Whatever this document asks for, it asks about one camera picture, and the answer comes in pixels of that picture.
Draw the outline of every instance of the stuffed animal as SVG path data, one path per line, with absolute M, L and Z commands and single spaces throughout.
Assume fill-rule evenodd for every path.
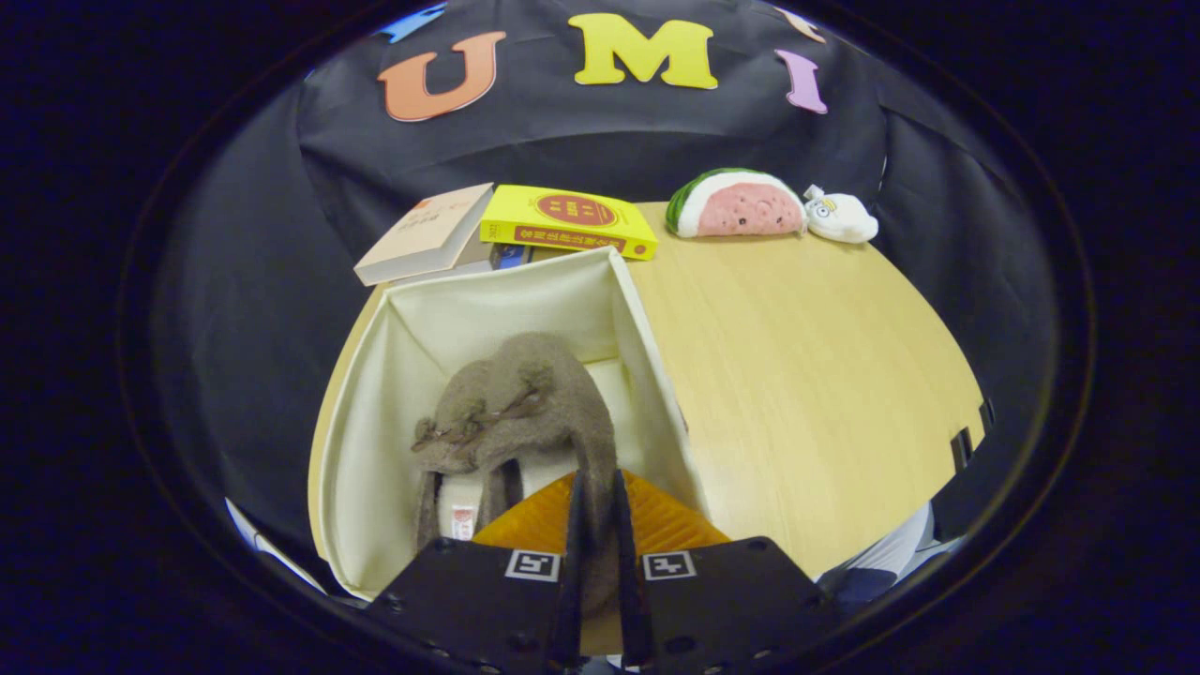
M 814 234 L 846 244 L 870 241 L 880 233 L 880 221 L 866 213 L 858 197 L 826 195 L 816 185 L 804 191 L 809 228 Z
M 484 472 L 476 527 L 484 528 L 523 498 L 518 459 L 564 452 L 569 442 L 583 473 L 583 613 L 616 596 L 617 540 L 612 492 L 617 448 L 612 419 L 595 382 L 562 339 L 523 333 L 486 360 L 450 378 L 432 418 L 416 425 L 424 471 L 416 545 L 439 537 L 437 495 L 448 473 Z
M 804 207 L 796 192 L 770 174 L 719 168 L 676 191 L 667 205 L 667 228 L 684 238 L 804 234 Z

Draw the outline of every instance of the gray felt toy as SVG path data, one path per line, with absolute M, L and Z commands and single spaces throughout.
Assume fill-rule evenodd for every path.
M 614 595 L 616 536 L 612 490 L 617 450 L 600 390 L 566 345 L 546 333 L 504 341 L 486 360 L 450 378 L 433 418 L 416 425 L 421 476 L 416 545 L 439 537 L 437 494 L 442 474 L 484 471 L 476 531 L 523 498 L 517 459 L 563 452 L 569 442 L 583 476 L 586 524 L 583 613 Z

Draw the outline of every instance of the wooden table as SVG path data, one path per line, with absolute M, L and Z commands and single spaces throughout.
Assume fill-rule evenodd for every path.
M 688 420 L 713 524 L 773 538 L 810 577 L 894 530 L 984 435 L 954 338 L 869 244 L 666 232 L 630 261 Z

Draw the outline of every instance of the yellow letter m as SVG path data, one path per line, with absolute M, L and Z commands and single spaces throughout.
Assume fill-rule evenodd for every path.
M 617 68 L 620 60 L 641 82 L 649 82 L 662 61 L 670 59 L 662 82 L 676 86 L 715 89 L 716 78 L 708 70 L 707 26 L 672 19 L 647 38 L 619 14 L 578 14 L 568 24 L 583 31 L 583 70 L 575 73 L 580 84 L 617 84 L 625 73 Z

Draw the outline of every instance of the book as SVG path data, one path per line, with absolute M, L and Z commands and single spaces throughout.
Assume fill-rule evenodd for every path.
M 479 237 L 494 184 L 485 183 L 421 199 L 371 247 L 354 271 L 364 286 L 472 263 L 487 263 L 491 244 Z M 476 265 L 484 271 L 484 265 Z
M 492 249 L 492 269 L 510 269 L 572 253 L 570 249 L 547 249 L 526 244 L 496 244 Z
M 620 199 L 526 185 L 499 185 L 484 210 L 484 241 L 587 250 L 613 246 L 648 261 L 659 240 L 637 208 Z

